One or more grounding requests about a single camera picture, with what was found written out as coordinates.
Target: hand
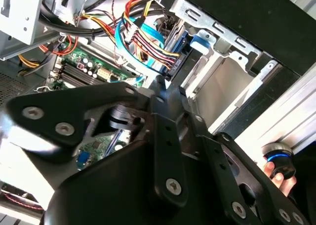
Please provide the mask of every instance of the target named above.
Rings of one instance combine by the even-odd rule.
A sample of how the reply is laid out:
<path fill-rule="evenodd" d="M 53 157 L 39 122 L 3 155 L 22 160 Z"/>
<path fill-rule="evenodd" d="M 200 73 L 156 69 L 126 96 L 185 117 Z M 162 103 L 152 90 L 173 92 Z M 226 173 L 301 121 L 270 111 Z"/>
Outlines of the hand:
<path fill-rule="evenodd" d="M 267 177 L 270 178 L 272 175 L 272 172 L 275 168 L 275 164 L 273 162 L 267 162 L 267 159 L 265 158 L 265 165 L 263 166 L 262 170 L 266 174 Z M 276 174 L 276 176 L 272 179 L 272 182 L 276 185 L 277 188 L 279 188 L 282 193 L 287 197 L 290 193 L 293 186 L 296 184 L 296 178 L 292 177 L 288 180 L 284 179 L 284 176 L 282 173 Z"/>

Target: ram slot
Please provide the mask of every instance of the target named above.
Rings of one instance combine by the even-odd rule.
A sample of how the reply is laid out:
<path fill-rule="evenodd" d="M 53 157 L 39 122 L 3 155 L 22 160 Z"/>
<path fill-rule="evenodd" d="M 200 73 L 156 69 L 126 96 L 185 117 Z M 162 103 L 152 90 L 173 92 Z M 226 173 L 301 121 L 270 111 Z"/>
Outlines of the ram slot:
<path fill-rule="evenodd" d="M 68 75 L 73 75 L 73 77 L 77 78 L 78 80 L 86 83 L 87 85 L 97 85 L 102 84 L 103 82 L 97 80 L 86 73 L 82 72 L 81 70 L 74 68 L 68 64 L 64 66 L 63 73 L 67 73 Z"/>

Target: finger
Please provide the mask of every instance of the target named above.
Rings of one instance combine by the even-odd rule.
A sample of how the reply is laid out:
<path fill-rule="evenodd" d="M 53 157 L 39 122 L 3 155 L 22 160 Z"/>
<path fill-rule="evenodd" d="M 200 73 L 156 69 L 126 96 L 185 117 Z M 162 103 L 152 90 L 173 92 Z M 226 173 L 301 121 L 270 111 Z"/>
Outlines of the finger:
<path fill-rule="evenodd" d="M 267 163 L 267 159 L 265 157 L 262 157 L 258 159 L 257 166 L 263 171 L 266 163 Z"/>
<path fill-rule="evenodd" d="M 291 189 L 296 184 L 296 178 L 292 177 L 288 180 L 284 180 L 282 185 L 280 186 L 280 190 L 283 192 L 283 194 L 287 197 L 288 194 L 291 192 Z"/>
<path fill-rule="evenodd" d="M 272 179 L 273 184 L 276 185 L 276 187 L 280 188 L 284 181 L 284 176 L 282 173 L 277 173 L 276 176 Z"/>
<path fill-rule="evenodd" d="M 264 166 L 263 172 L 266 174 L 267 177 L 270 177 L 272 175 L 274 168 L 275 168 L 275 164 L 273 162 L 268 162 Z"/>

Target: ventilation grille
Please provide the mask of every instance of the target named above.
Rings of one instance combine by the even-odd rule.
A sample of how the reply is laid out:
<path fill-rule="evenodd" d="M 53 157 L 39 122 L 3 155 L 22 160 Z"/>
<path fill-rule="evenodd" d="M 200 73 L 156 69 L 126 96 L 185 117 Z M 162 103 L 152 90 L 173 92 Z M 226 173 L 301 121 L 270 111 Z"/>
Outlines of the ventilation grille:
<path fill-rule="evenodd" d="M 0 107 L 11 98 L 24 92 L 28 86 L 3 73 L 0 73 Z"/>

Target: silver screw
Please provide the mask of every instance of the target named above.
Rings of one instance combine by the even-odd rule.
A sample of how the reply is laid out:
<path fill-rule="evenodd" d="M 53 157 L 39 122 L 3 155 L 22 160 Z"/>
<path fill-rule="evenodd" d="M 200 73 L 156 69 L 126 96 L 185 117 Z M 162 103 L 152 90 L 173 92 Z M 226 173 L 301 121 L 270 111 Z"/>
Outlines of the silver screw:
<path fill-rule="evenodd" d="M 302 219 L 300 216 L 298 216 L 297 213 L 294 212 L 294 213 L 293 213 L 293 217 L 295 218 L 295 220 L 296 220 L 299 224 L 304 225 L 303 219 Z"/>
<path fill-rule="evenodd" d="M 44 111 L 38 107 L 31 106 L 26 107 L 22 111 L 22 115 L 31 120 L 38 120 L 44 116 Z"/>
<path fill-rule="evenodd" d="M 279 213 L 281 214 L 282 218 L 286 220 L 288 223 L 291 222 L 290 216 L 284 211 L 283 209 L 279 209 Z"/>
<path fill-rule="evenodd" d="M 196 115 L 196 119 L 197 119 L 198 121 L 200 121 L 200 122 L 203 122 L 203 119 L 202 119 L 201 116 Z"/>
<path fill-rule="evenodd" d="M 181 191 L 182 191 L 181 185 L 175 179 L 172 179 L 172 178 L 167 179 L 166 187 L 174 195 L 181 194 Z"/>
<path fill-rule="evenodd" d="M 64 135 L 64 136 L 73 135 L 75 132 L 74 126 L 72 126 L 71 124 L 65 123 L 65 122 L 57 124 L 55 127 L 55 130 L 60 135 Z"/>
<path fill-rule="evenodd" d="M 158 101 L 160 101 L 161 103 L 164 103 L 164 100 L 162 99 L 162 98 L 160 98 L 160 97 L 156 97 L 156 99 L 158 100 Z"/>
<path fill-rule="evenodd" d="M 232 203 L 232 208 L 233 208 L 233 211 L 239 217 L 241 217 L 242 219 L 246 218 L 246 211 L 245 211 L 245 209 L 243 208 L 243 206 L 241 204 L 239 204 L 238 202 L 233 202 Z"/>
<path fill-rule="evenodd" d="M 135 94 L 135 91 L 132 90 L 131 88 L 125 88 L 125 91 L 127 91 L 130 94 Z"/>
<path fill-rule="evenodd" d="M 227 138 L 225 135 L 222 135 L 223 139 L 225 139 L 227 142 L 229 142 L 229 138 Z"/>

